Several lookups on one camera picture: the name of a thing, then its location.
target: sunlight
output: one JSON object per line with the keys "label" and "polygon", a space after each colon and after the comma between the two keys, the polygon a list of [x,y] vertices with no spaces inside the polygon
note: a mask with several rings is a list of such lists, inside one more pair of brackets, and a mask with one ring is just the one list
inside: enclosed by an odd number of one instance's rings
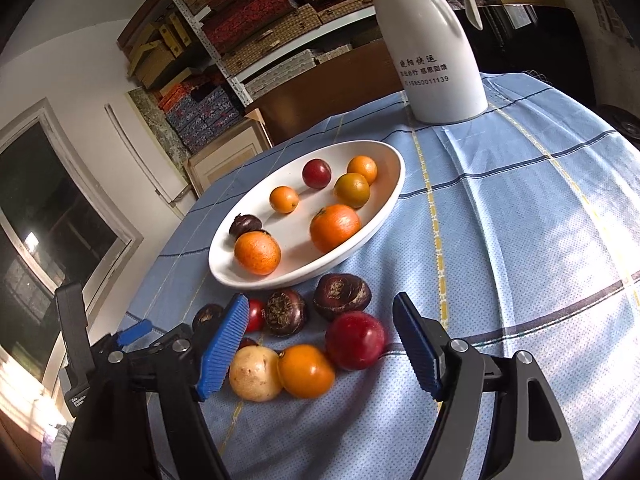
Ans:
{"label": "sunlight", "polygon": [[38,247],[38,243],[39,241],[36,238],[36,235],[33,233],[29,233],[27,237],[24,239],[24,244],[27,246],[27,249],[31,254],[33,254],[36,251],[36,248]]}
{"label": "sunlight", "polygon": [[0,410],[40,441],[66,423],[44,386],[10,356],[0,364]]}

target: white thermos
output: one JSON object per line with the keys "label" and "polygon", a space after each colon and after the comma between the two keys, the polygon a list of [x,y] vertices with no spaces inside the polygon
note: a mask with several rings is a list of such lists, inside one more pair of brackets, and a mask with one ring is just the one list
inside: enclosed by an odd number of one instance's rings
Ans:
{"label": "white thermos", "polygon": [[[466,16],[482,30],[475,0]],[[487,108],[476,58],[446,0],[373,0],[376,19],[415,117],[452,124]]]}

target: orange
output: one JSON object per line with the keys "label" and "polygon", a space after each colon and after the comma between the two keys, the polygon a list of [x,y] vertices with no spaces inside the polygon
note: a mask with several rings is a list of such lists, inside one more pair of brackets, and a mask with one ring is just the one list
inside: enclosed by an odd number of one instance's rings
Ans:
{"label": "orange", "polygon": [[289,186],[278,186],[269,195],[269,203],[278,213],[291,213],[299,202],[300,197]]}
{"label": "orange", "polygon": [[338,200],[343,204],[349,205],[353,208],[359,208],[364,206],[371,192],[369,190],[369,184],[367,179],[359,173],[345,173],[334,185],[334,195],[338,197]]}
{"label": "orange", "polygon": [[311,241],[321,253],[328,253],[360,230],[358,214],[347,205],[323,207],[311,220]]}
{"label": "orange", "polygon": [[265,231],[244,233],[236,240],[234,255],[246,270],[259,276],[271,274],[280,263],[280,246]]}
{"label": "orange", "polygon": [[280,354],[278,374],[285,390],[300,399],[315,399],[331,389],[335,372],[329,359],[313,345],[290,346]]}
{"label": "orange", "polygon": [[371,185],[378,176],[378,167],[370,156],[358,155],[354,156],[347,166],[347,173],[359,173]]}

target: table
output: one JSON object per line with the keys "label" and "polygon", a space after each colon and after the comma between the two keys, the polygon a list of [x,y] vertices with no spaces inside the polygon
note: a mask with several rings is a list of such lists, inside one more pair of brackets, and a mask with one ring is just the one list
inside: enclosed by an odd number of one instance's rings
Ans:
{"label": "table", "polygon": [[[239,402],[228,384],[202,405],[214,442],[238,480],[407,479],[436,417],[393,329],[392,298],[409,296],[451,337],[480,351],[535,355],[572,430],[586,480],[599,478],[639,421],[640,156],[576,101],[524,74],[483,75],[490,108],[451,126],[417,123],[402,92],[330,117],[221,178],[198,200],[158,256],[122,322],[154,332],[191,322],[234,292],[209,273],[218,225],[271,171],[334,142],[383,140],[406,180],[380,231],[335,268],[363,277],[367,311],[390,343],[375,366],[342,372],[317,400],[285,392]],[[296,286],[309,297],[318,278]],[[280,350],[322,345],[313,316]],[[478,478],[492,397],[483,396],[465,479]],[[157,396],[149,400],[163,473],[175,479]]]}

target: metal screw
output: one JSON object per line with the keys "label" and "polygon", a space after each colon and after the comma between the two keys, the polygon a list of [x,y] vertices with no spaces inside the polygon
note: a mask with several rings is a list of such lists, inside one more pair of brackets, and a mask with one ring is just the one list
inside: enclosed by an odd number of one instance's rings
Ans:
{"label": "metal screw", "polygon": [[469,344],[464,339],[452,339],[449,344],[456,352],[466,352],[469,350]]}
{"label": "metal screw", "polygon": [[190,346],[191,343],[187,339],[177,339],[171,345],[171,348],[174,349],[174,352],[186,352]]}
{"label": "metal screw", "polygon": [[520,350],[519,352],[517,352],[516,357],[518,358],[518,361],[526,365],[533,362],[533,355],[525,350]]}
{"label": "metal screw", "polygon": [[124,359],[124,354],[120,350],[116,350],[115,352],[111,352],[107,360],[110,363],[116,364]]}

